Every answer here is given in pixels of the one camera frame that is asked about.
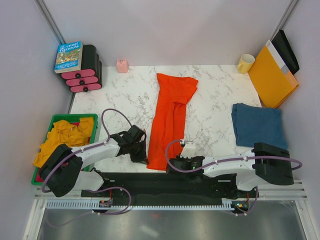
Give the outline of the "orange t-shirt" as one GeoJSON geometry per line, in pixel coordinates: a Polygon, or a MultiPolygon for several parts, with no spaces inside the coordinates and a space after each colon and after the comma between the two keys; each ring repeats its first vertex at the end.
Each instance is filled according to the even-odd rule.
{"type": "Polygon", "coordinates": [[[159,93],[150,133],[147,168],[164,171],[167,167],[165,150],[172,141],[184,138],[187,104],[196,93],[199,81],[163,73],[157,73],[156,77],[159,93]]]}

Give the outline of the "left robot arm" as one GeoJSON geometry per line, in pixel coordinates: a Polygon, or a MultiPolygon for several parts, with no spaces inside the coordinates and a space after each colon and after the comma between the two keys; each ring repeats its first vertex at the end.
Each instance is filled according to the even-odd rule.
{"type": "Polygon", "coordinates": [[[106,140],[80,147],[60,144],[38,171],[48,188],[57,198],[72,190],[90,190],[99,197],[106,196],[110,185],[101,173],[83,171],[101,160],[129,155],[133,163],[147,164],[146,133],[136,125],[129,130],[110,135],[106,140]]]}

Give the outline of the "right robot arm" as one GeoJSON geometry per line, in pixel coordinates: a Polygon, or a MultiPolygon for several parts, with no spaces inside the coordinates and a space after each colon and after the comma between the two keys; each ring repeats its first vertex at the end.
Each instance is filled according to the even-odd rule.
{"type": "Polygon", "coordinates": [[[294,184],[294,160],[282,148],[258,142],[254,147],[229,156],[196,156],[192,141],[174,140],[165,149],[166,172],[181,175],[188,180],[235,177],[229,191],[242,196],[254,187],[264,184],[291,186],[294,184]]]}

